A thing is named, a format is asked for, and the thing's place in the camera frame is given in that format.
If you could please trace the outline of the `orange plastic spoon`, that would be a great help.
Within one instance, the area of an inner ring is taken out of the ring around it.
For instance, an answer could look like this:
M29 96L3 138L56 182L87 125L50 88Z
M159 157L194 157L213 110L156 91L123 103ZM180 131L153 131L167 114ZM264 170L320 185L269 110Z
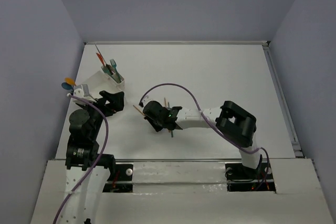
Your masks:
M74 79L72 79L72 78L66 77L66 78L65 78L65 82L66 82L68 85L71 85L71 86L73 86L73 87L76 86L76 83L75 83Z

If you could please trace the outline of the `teal fork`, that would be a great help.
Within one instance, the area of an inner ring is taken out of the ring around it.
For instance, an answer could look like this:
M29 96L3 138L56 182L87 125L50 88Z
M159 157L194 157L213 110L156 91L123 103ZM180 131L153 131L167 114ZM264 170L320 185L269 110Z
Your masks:
M109 64L102 66L101 69L104 73L108 74L109 76L113 76L115 74L114 68Z
M119 72L117 70L117 64L116 64L115 60L114 59L110 59L110 63L111 63L112 68L115 70L115 73L116 73L116 75L117 75L117 77L119 79L119 82L121 83L122 80L121 80L120 74L119 74Z

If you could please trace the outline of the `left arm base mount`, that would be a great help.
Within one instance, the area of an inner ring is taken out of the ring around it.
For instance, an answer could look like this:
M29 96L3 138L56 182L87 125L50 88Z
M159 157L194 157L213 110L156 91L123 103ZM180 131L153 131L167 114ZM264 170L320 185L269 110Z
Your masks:
M117 163L115 174L110 175L104 188L104 193L133 192L133 163Z

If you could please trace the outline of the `orange plastic knife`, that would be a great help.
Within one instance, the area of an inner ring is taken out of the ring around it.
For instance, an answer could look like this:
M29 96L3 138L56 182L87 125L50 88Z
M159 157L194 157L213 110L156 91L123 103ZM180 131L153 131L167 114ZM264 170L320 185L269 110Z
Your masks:
M100 55L99 53L96 53L96 55L97 55L97 57L99 58L100 62L102 63L102 66L105 66L106 63L105 63L105 61L104 61L102 55Z

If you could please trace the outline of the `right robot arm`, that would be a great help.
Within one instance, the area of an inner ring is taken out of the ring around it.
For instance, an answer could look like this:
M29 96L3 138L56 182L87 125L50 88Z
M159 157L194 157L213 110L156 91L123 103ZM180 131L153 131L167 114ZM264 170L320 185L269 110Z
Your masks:
M260 173L261 154L254 143L256 118L236 103L225 101L221 107L200 111L181 106L165 108L151 99L142 100L140 106L145 119L157 132L163 129L213 129L239 149L242 158L241 171L246 177L253 178Z

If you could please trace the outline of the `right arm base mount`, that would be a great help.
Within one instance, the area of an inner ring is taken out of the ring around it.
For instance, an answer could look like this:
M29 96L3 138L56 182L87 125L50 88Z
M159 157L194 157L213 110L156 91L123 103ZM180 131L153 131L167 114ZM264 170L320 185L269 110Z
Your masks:
M271 165L266 162L256 173L249 172L241 163L227 163L225 169L229 192L276 191Z

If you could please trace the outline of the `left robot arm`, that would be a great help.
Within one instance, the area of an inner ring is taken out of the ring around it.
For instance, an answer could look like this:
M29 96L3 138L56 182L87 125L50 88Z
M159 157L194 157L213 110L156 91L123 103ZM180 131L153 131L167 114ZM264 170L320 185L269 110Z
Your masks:
M94 223L98 204L107 179L116 174L116 160L104 154L107 140L97 142L101 125L109 129L107 118L124 108L124 92L101 91L91 102L69 93L79 109L69 117L70 137L66 150L66 187L64 199L54 223Z

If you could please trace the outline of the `blue plastic spoon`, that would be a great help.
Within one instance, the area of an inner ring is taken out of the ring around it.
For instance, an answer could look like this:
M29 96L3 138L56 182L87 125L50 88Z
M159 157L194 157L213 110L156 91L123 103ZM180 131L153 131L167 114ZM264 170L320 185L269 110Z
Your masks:
M63 82L63 83L61 84L61 87L62 87L63 89L65 89L65 90L70 91L70 92L72 92L72 91L74 90L74 89L73 89L73 86L70 85L70 84L68 84L68 83L66 83L66 82Z

